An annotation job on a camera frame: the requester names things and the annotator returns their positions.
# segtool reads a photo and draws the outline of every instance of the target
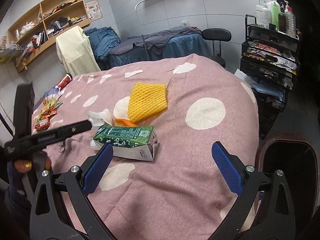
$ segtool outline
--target wooden cabinet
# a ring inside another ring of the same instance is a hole
[[[71,2],[72,4],[54,12],[54,10],[59,5],[68,2]],[[42,2],[31,8],[23,16],[21,16],[8,29],[7,39],[10,43],[17,43],[19,45],[28,44],[31,41],[33,35],[41,32],[43,29],[45,29],[45,31],[47,32],[48,28],[50,28],[51,23],[58,21],[60,17],[81,18],[83,16],[87,16],[87,19],[82,20],[72,25],[71,27],[64,29],[55,36],[51,36],[48,39],[48,41],[43,43],[38,49],[36,49],[35,52],[33,52],[30,56],[26,57],[23,63],[20,63],[16,66],[18,72],[23,71],[25,69],[25,66],[27,67],[43,51],[55,44],[56,37],[59,36],[61,33],[64,33],[65,31],[76,25],[80,26],[81,28],[87,27],[91,22],[88,18],[83,0],[43,0]],[[24,35],[17,38],[16,30],[18,30],[20,33],[22,27],[26,25],[27,22],[33,22],[35,26],[32,29],[28,30]]]

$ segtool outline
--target blue bedding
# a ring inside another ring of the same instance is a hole
[[[193,53],[200,56],[209,55],[204,40],[198,33],[174,37],[164,46],[161,55],[157,55],[152,52],[149,52],[149,55],[150,60],[155,61],[163,58],[185,57]],[[101,65],[99,64],[99,66],[103,70],[106,70],[115,66],[123,66],[139,61],[147,61],[147,55],[144,48],[135,47],[122,55],[109,54],[108,59],[104,62],[100,62]]]
[[[120,44],[120,37],[111,27],[93,28],[84,33],[89,36],[91,48],[97,61],[106,60],[109,51]]]

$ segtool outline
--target juice box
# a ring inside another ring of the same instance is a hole
[[[154,126],[102,125],[93,140],[100,147],[104,143],[110,143],[114,156],[141,161],[154,161],[159,145]]]

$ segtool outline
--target carrot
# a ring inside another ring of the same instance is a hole
[[[124,126],[128,126],[128,127],[135,127],[137,126],[136,124],[134,124],[133,122],[130,122],[129,120],[127,119],[115,119],[116,122],[121,122],[124,124]]]

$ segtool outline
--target metal screw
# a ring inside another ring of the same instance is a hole
[[[246,169],[247,171],[249,171],[249,172],[254,172],[254,167],[251,166],[251,165],[246,166],[245,169]]]
[[[283,176],[283,171],[277,170],[277,174],[278,174],[279,176]]]
[[[71,168],[71,172],[77,172],[77,171],[79,171],[79,166],[73,166],[72,168]]]
[[[42,173],[41,173],[41,175],[42,175],[43,177],[47,176],[48,174],[49,174],[49,171],[42,171]]]

